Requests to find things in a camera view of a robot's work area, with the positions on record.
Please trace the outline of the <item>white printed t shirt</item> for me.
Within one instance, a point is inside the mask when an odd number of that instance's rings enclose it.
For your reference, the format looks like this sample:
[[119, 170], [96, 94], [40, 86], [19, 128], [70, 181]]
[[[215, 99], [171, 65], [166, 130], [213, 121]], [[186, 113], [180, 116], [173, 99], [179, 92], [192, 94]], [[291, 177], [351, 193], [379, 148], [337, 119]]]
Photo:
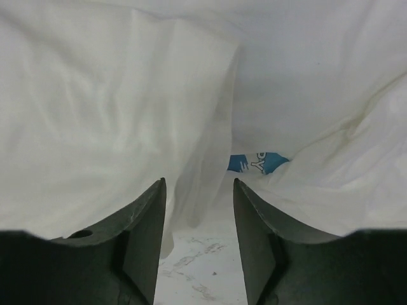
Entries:
[[164, 178], [167, 256], [232, 171], [327, 233], [405, 227], [406, 2], [1, 2], [2, 229]]

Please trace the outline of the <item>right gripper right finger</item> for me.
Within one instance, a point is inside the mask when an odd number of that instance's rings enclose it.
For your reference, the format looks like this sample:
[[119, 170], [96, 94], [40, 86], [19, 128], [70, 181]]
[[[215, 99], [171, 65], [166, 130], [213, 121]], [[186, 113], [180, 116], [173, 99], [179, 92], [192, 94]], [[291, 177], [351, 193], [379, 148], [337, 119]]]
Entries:
[[405, 304], [406, 231], [308, 226], [241, 180], [233, 208], [249, 304]]

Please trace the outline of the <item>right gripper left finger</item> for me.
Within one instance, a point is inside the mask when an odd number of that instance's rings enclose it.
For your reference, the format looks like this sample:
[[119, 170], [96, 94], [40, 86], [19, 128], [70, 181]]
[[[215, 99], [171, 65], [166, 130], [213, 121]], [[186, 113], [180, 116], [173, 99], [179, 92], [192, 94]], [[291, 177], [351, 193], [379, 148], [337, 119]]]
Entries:
[[109, 217], [46, 240], [1, 232], [2, 304], [152, 304], [166, 206], [157, 180]]

